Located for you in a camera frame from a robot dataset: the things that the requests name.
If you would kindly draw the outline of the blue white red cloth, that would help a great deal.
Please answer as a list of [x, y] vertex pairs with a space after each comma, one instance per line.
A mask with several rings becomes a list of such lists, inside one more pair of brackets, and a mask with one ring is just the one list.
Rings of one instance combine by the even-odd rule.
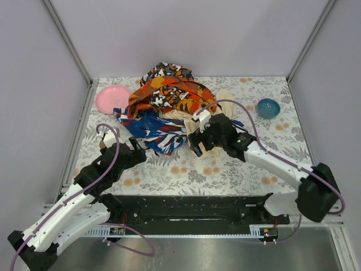
[[188, 142], [182, 120], [166, 119], [153, 109], [144, 110], [135, 119], [127, 116], [127, 108], [114, 108], [116, 119], [146, 147], [170, 155], [176, 148]]

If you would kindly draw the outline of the cream beige cloth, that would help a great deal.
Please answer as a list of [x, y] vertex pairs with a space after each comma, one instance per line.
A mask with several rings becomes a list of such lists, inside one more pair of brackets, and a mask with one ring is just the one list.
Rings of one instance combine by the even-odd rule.
[[[234, 100], [234, 96], [231, 94], [231, 92], [227, 89], [221, 89], [219, 90], [215, 95], [216, 100], [221, 99], [230, 99]], [[220, 102], [217, 105], [217, 110], [215, 112], [210, 111], [210, 114], [217, 115], [223, 113], [225, 116], [227, 116], [229, 119], [232, 117], [232, 103], [230, 102]], [[166, 119], [176, 119], [176, 120], [182, 120], [184, 122], [184, 125], [186, 127], [186, 135], [188, 136], [190, 133], [194, 132], [199, 125], [195, 123], [192, 119], [192, 115], [178, 110], [171, 110], [168, 113], [162, 113], [161, 116]], [[202, 151], [202, 158], [207, 157], [216, 157], [219, 156], [221, 152], [220, 147], [213, 147], [210, 151], [206, 151], [205, 147], [202, 143], [199, 144], [199, 147]]]

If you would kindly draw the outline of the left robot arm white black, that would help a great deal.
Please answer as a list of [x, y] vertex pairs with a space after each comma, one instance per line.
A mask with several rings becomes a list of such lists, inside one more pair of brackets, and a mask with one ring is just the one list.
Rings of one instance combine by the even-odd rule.
[[131, 137], [131, 145], [114, 143], [83, 167], [64, 195], [36, 223], [13, 231], [8, 241], [29, 270], [49, 270], [64, 249], [93, 227], [122, 220], [123, 204], [104, 194], [124, 170], [146, 160], [146, 152]]

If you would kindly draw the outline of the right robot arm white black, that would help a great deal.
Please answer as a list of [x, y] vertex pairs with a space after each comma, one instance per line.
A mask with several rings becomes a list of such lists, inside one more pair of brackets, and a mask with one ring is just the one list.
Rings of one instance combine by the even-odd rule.
[[254, 135], [220, 113], [195, 113], [197, 128], [188, 136], [191, 150], [201, 157], [204, 151], [222, 148], [228, 156], [253, 164], [286, 181], [293, 193], [270, 194], [263, 207], [273, 216], [303, 215], [322, 222], [338, 201], [340, 191], [329, 166], [299, 163], [274, 150], [262, 148]]

